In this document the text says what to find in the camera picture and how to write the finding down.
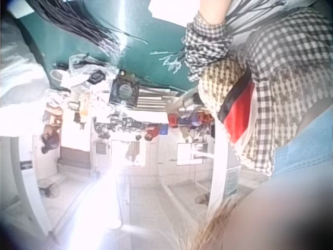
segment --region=hanging item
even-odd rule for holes
[[[267,6],[271,0],[258,0],[255,4],[250,5],[250,0],[240,0],[240,3],[237,7],[229,13],[225,18],[225,25],[229,27],[230,34],[233,36],[243,34],[245,32],[258,29],[267,23],[271,22],[276,16],[268,16],[259,22],[256,20],[264,17],[270,11],[278,6],[285,6],[285,0],[279,0],[274,2],[272,5]],[[238,17],[244,16],[249,13],[256,13],[250,19],[247,20],[246,25],[235,26],[235,21],[237,21]],[[152,51],[151,55],[166,55],[164,57],[159,58],[160,61],[163,61],[163,66],[168,67],[168,71],[171,71],[173,74],[176,74],[182,67],[183,61],[185,59],[185,47],[183,47],[179,51],[173,52],[159,52]]]
[[[111,28],[102,26],[89,14],[84,1],[27,0],[27,2],[46,21],[87,39],[107,56],[118,59],[121,54],[120,42],[114,33],[121,33],[148,44],[146,41],[121,31],[115,26],[110,25]]]

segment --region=tiled wall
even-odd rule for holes
[[[205,159],[202,164],[177,165],[177,144],[184,142],[179,129],[170,129],[168,135],[160,135],[152,142],[147,142],[146,165],[132,167],[127,171],[131,186],[152,187],[160,181],[167,185],[174,185],[193,180],[195,171],[197,181],[211,179],[212,159]]]

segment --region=red object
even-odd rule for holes
[[[159,133],[160,127],[158,125],[156,125],[154,129],[147,130],[147,134],[150,134],[153,138],[157,137]]]
[[[249,125],[253,89],[254,84],[251,82],[235,100],[223,122],[233,143],[238,141]]]
[[[177,126],[178,123],[178,115],[177,114],[168,114],[169,126],[174,127]]]

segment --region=checkered shirt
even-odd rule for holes
[[[253,168],[270,175],[273,171],[274,119],[269,77],[285,65],[309,66],[330,63],[332,59],[331,23],[311,8],[291,11],[286,17],[253,32],[237,56],[229,51],[232,35],[227,25],[208,25],[200,15],[189,23],[183,39],[189,67],[189,80],[202,77],[209,66],[227,58],[246,59],[258,94],[255,130],[257,149]]]

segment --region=white paper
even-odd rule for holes
[[[200,0],[151,0],[148,7],[152,17],[186,27],[192,22]]]
[[[27,16],[35,11],[25,0],[13,0],[8,5],[8,11],[16,18]]]

